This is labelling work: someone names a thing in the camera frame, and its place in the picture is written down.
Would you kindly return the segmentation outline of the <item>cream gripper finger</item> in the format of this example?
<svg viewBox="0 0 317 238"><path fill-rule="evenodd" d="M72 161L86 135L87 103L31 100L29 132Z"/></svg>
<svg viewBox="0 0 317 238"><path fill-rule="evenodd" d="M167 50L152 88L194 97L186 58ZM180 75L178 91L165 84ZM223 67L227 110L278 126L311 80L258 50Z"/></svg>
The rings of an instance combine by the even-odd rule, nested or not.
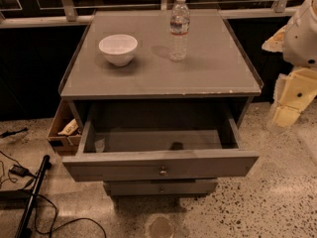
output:
<svg viewBox="0 0 317 238"><path fill-rule="evenodd" d="M284 34L286 27L281 27L269 39L262 44L262 49L271 53L282 53L284 46Z"/></svg>

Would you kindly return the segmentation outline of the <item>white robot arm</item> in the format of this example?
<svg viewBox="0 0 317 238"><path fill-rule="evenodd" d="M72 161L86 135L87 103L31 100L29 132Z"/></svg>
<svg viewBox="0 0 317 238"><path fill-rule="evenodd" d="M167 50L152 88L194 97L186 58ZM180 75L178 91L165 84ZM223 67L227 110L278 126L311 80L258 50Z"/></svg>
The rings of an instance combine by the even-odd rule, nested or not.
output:
<svg viewBox="0 0 317 238"><path fill-rule="evenodd" d="M271 120L275 126L290 127L317 96L317 0L305 0L262 49L282 53L293 65L276 80Z"/></svg>

